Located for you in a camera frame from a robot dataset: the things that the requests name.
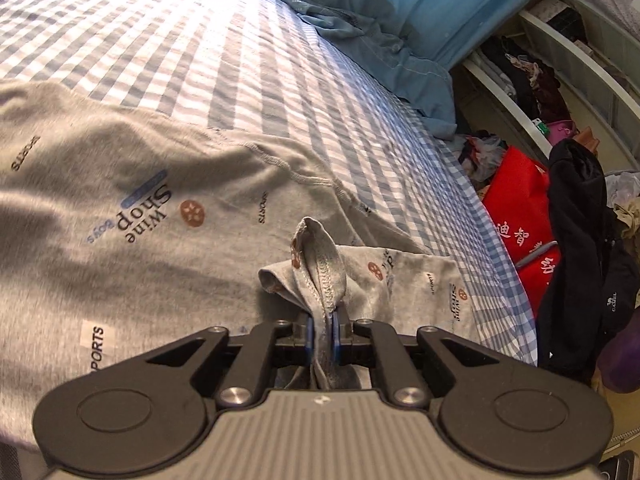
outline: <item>orange circle logo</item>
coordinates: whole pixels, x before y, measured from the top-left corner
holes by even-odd
[[[369,272],[373,274],[377,279],[379,279],[380,281],[383,280],[384,276],[382,275],[382,271],[380,270],[380,267],[378,267],[375,263],[369,262],[367,269],[369,269]]]
[[[185,200],[180,204],[180,215],[189,227],[200,227],[204,223],[204,208],[195,200]]]

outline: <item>blue and white gingham fabric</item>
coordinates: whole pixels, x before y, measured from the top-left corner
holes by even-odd
[[[0,77],[310,144],[363,203],[457,261],[485,345],[536,361],[526,295],[456,159],[286,4],[2,0]]]

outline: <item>gray checkered pattern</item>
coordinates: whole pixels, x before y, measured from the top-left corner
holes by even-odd
[[[279,1],[3,0],[0,76],[310,144],[363,203],[456,259],[487,346],[535,362],[522,285],[449,150]]]

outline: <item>plaid bedsheet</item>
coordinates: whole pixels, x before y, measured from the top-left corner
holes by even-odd
[[[2,0],[0,77],[310,144],[366,205],[456,259],[485,345],[536,361],[526,295],[462,168],[281,2]]]

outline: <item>red fabric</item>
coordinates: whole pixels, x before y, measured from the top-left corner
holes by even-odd
[[[548,215],[548,186],[546,169],[512,146],[482,200],[514,264],[554,239]],[[534,316],[559,261],[556,246],[518,271]]]

